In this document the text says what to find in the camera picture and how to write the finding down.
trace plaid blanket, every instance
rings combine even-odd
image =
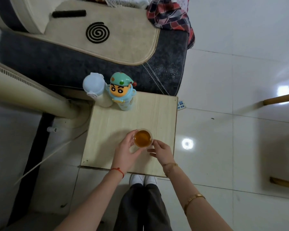
[[[189,34],[187,48],[190,49],[194,45],[194,31],[187,13],[178,3],[173,3],[171,0],[152,0],[147,8],[147,18],[155,27],[186,31]]]

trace hand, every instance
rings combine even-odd
[[[113,161],[111,168],[120,168],[120,170],[126,174],[127,171],[134,165],[136,159],[139,157],[141,152],[145,149],[139,148],[136,152],[131,153],[129,151],[130,147],[134,145],[134,134],[138,130],[133,130],[126,134],[125,138],[116,147],[115,155],[113,156]]]
[[[151,156],[156,157],[162,166],[169,163],[176,163],[171,149],[166,143],[160,140],[153,140],[153,146],[154,148],[148,149],[147,151],[150,152]]]

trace cable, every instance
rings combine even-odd
[[[73,138],[72,140],[67,141],[66,143],[60,145],[57,149],[54,150],[53,153],[51,153],[48,157],[46,157],[45,159],[43,159],[40,163],[38,163],[36,166],[34,166],[32,169],[30,169],[27,173],[25,173],[21,178],[19,178],[15,183],[14,186],[19,183],[25,176],[27,176],[32,170],[34,170],[36,167],[38,167],[41,163],[43,163],[45,160],[49,159],[51,156],[53,156],[56,152],[58,152],[61,148],[63,148],[64,146],[66,146],[67,144],[71,143],[72,141],[76,140],[77,138],[79,138],[80,136],[82,136],[85,132],[87,132],[88,130],[82,132],[80,135],[76,136],[75,138]]]

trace gold bracelet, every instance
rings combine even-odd
[[[205,198],[203,195],[201,195],[201,194],[195,194],[192,198],[190,198],[190,199],[187,201],[187,204],[185,204],[185,206],[184,206],[184,213],[185,213],[185,215],[186,215],[186,211],[187,211],[187,208],[188,208],[190,202],[191,202],[193,199],[199,198],[199,197],[202,197],[202,198],[206,199],[206,198]]]
[[[167,165],[170,165],[170,164],[172,164],[172,168],[168,170],[167,174],[165,174],[166,177],[168,177],[168,174],[170,173],[170,170],[172,170],[174,166],[178,166],[177,163],[168,163],[168,164],[163,164],[163,167],[165,167]]]

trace dark gray pants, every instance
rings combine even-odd
[[[154,184],[134,184],[124,194],[114,231],[172,231],[165,204]]]

